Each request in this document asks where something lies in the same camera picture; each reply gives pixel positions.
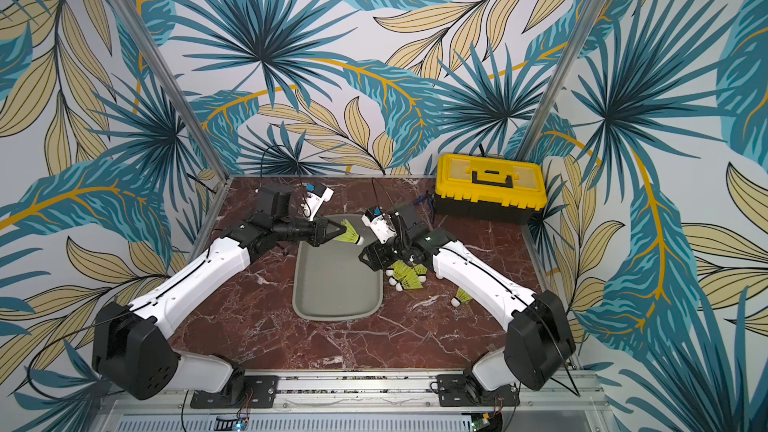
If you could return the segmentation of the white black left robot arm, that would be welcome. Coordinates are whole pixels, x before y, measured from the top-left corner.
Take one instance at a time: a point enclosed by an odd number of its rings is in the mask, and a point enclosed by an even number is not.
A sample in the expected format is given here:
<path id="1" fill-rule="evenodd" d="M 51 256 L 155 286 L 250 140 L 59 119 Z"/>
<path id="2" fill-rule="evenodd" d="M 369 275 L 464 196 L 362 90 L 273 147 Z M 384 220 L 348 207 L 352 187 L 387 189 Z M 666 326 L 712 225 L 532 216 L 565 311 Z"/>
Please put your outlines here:
<path id="1" fill-rule="evenodd" d="M 318 247 L 343 235 L 345 226 L 318 213 L 332 196 L 331 188 L 308 184 L 293 216 L 291 187 L 260 187 L 253 212 L 172 278 L 127 305 L 107 305 L 98 313 L 92 368 L 138 400 L 165 390 L 193 390 L 239 402 L 246 394 L 242 367 L 214 355 L 176 351 L 169 340 L 210 295 L 280 243 Z"/>

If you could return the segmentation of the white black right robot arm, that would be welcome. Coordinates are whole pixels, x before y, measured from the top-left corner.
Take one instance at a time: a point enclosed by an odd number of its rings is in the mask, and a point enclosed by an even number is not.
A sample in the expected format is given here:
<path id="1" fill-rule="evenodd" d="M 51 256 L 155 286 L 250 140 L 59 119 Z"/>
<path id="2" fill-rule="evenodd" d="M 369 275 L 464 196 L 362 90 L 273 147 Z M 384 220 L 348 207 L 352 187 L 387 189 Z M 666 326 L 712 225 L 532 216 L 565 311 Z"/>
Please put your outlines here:
<path id="1" fill-rule="evenodd" d="M 412 205 L 392 213 L 372 207 L 362 222 L 376 237 L 359 255 L 362 263 L 382 271 L 398 262 L 422 265 L 468 293 L 506 332 L 503 348 L 470 367 L 471 384 L 492 392 L 518 382 L 538 391 L 567 365 L 575 340 L 556 294 L 536 293 L 502 275 L 455 235 L 442 228 L 431 230 Z"/>

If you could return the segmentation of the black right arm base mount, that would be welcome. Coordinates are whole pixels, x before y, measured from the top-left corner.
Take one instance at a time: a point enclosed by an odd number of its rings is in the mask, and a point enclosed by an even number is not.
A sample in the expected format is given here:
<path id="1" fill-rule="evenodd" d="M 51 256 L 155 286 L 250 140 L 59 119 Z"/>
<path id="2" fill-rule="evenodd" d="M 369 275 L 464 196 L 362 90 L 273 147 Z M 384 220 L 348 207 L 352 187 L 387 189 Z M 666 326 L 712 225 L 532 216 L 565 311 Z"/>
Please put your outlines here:
<path id="1" fill-rule="evenodd" d="M 506 408 L 520 404 L 515 384 L 488 391 L 468 372 L 438 374 L 430 389 L 438 396 L 441 407 Z"/>

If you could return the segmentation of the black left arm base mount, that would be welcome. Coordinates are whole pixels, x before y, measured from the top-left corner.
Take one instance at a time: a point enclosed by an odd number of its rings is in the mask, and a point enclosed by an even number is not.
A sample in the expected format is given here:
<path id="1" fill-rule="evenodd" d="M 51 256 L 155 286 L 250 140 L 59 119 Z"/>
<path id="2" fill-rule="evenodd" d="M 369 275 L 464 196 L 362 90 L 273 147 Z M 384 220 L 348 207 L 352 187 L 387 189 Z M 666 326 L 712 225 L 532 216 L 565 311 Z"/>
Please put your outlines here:
<path id="1" fill-rule="evenodd" d="M 247 375 L 244 369 L 236 368 L 222 391 L 195 390 L 190 406 L 192 409 L 271 409 L 278 382 L 277 375 Z"/>

